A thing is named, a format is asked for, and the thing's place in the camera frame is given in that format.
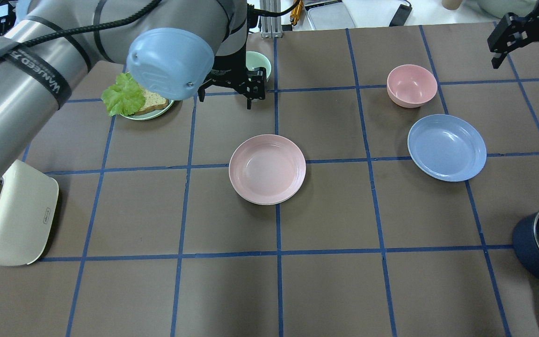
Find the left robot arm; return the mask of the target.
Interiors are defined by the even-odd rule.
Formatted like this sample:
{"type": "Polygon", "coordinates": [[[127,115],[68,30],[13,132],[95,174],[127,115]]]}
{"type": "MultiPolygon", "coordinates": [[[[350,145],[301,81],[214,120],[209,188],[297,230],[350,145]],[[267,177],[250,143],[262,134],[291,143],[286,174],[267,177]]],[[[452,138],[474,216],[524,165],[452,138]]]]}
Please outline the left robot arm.
{"type": "Polygon", "coordinates": [[[0,177],[101,60],[171,100],[197,93],[215,59],[244,49],[245,0],[30,0],[0,37],[0,177]]]}

